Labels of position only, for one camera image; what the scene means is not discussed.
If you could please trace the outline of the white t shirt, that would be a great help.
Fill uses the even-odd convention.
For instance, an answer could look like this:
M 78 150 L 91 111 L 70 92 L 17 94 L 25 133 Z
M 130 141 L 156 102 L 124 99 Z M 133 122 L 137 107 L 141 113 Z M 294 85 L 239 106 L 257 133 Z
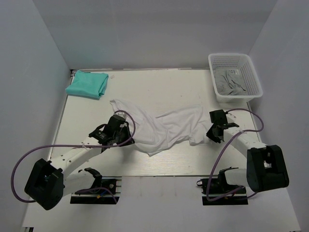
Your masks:
M 110 101 L 114 111 L 128 112 L 134 121 L 136 132 L 133 136 L 139 151 L 153 156 L 170 149 L 175 143 L 188 141 L 190 145 L 206 142 L 206 133 L 211 128 L 211 120 L 206 108 L 202 105 L 190 105 L 172 110 L 161 115 L 154 115 L 142 107 L 114 99 Z

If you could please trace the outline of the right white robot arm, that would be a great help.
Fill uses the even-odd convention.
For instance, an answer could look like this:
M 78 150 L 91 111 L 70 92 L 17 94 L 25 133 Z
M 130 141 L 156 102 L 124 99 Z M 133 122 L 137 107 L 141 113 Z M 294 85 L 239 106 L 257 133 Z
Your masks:
M 203 188 L 203 194 L 214 201 L 231 196 L 245 187 L 259 193 L 289 186 L 282 149 L 278 145 L 266 145 L 254 140 L 248 135 L 253 130 L 242 130 L 235 122 L 228 122 L 227 114 L 224 110 L 210 112 L 212 126 L 206 136 L 215 143 L 225 143 L 215 164 L 219 163 L 231 145 L 246 158 L 246 168 L 222 169 L 216 178 L 212 170 L 209 178 L 197 182 Z

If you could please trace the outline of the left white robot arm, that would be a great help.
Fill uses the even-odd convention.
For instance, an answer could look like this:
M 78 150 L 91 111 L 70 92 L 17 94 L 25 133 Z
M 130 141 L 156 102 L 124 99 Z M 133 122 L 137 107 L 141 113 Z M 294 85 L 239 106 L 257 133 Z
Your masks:
M 133 144 L 135 132 L 135 125 L 130 129 L 123 116 L 114 114 L 107 124 L 96 127 L 80 144 L 68 145 L 70 150 L 64 155 L 35 162 L 25 193 L 45 210 L 54 208 L 69 194 L 103 192 L 115 199 L 111 190 L 103 185 L 100 172 L 81 166 L 109 148 Z

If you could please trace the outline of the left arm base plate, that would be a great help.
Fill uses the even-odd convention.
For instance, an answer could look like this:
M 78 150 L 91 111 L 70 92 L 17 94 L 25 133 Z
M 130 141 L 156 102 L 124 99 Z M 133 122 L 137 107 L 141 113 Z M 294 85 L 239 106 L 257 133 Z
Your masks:
M 70 204 L 116 205 L 121 195 L 121 177 L 103 177 L 94 190 L 72 194 Z

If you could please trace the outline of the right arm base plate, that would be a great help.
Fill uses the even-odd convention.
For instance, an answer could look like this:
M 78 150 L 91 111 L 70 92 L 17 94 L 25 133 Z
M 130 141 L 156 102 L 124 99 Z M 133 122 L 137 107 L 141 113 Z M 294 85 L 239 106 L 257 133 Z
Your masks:
M 216 201 L 213 202 L 209 201 L 206 197 L 208 180 L 209 180 L 208 178 L 202 178 L 197 181 L 197 187 L 202 189 L 201 195 L 202 195 L 203 206 L 248 205 L 247 192 L 245 187 L 238 190 L 237 192 L 224 196 L 223 198 L 220 198 Z M 223 189 L 221 186 L 219 186 L 219 181 L 217 180 L 217 178 L 213 178 L 211 180 L 209 198 L 212 199 L 219 197 L 236 189 L 237 187 L 238 186 L 228 186 L 226 189 Z

